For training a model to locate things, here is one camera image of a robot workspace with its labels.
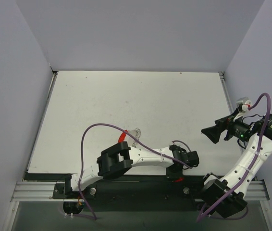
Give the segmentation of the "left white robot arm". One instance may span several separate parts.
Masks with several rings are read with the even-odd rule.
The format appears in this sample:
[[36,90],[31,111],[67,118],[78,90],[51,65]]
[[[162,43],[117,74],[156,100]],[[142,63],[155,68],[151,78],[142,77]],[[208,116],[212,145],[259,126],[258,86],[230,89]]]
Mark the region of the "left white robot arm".
[[199,165],[196,151],[187,151],[175,144],[162,149],[148,150],[129,146],[128,142],[117,143],[101,152],[96,161],[85,166],[84,145],[81,144],[81,171],[65,180],[64,194],[77,197],[87,186],[100,179],[114,180],[134,167],[163,167],[172,173],[182,173],[183,168]]

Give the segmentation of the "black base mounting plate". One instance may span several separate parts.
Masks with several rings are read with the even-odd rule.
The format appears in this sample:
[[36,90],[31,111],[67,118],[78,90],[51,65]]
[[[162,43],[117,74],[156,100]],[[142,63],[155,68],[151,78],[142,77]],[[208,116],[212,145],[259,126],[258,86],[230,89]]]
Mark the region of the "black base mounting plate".
[[64,183],[70,174],[26,173],[25,180],[55,182],[53,196],[63,200],[65,213],[95,212],[182,212],[195,211],[201,204],[199,192],[204,176],[184,176],[174,182],[166,176],[123,175],[114,180],[99,180],[83,190],[89,206],[79,192],[66,196]]

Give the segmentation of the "aluminium frame rail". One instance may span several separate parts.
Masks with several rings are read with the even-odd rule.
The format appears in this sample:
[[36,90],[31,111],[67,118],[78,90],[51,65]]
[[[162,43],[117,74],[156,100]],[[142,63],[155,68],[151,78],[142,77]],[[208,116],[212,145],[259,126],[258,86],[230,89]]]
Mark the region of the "aluminium frame rail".
[[53,200],[55,182],[17,182],[12,202],[45,202]]

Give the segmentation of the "metal chain keyring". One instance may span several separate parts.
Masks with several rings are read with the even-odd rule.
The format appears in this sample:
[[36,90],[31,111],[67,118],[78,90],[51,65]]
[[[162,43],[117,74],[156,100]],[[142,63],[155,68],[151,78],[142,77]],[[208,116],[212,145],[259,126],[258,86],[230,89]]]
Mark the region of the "metal chain keyring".
[[[135,137],[137,140],[141,137],[141,130],[139,128],[135,128],[134,130],[128,130],[129,134]],[[138,146],[138,142],[132,139],[130,136],[126,135],[125,141],[127,141],[128,146],[136,148]]]

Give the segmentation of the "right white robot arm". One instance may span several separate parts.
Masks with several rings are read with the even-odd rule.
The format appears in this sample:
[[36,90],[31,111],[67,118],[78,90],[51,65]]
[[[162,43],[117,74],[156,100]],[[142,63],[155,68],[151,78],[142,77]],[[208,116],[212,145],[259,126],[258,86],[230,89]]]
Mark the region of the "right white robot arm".
[[205,215],[217,212],[222,218],[228,218],[246,208],[244,200],[247,188],[263,163],[272,154],[272,114],[265,125],[264,134],[260,135],[264,119],[246,124],[233,115],[215,121],[213,127],[204,128],[202,133],[213,143],[217,143],[223,131],[224,140],[232,137],[247,143],[247,147],[232,169],[223,177],[208,173],[203,178],[200,198],[206,204]]

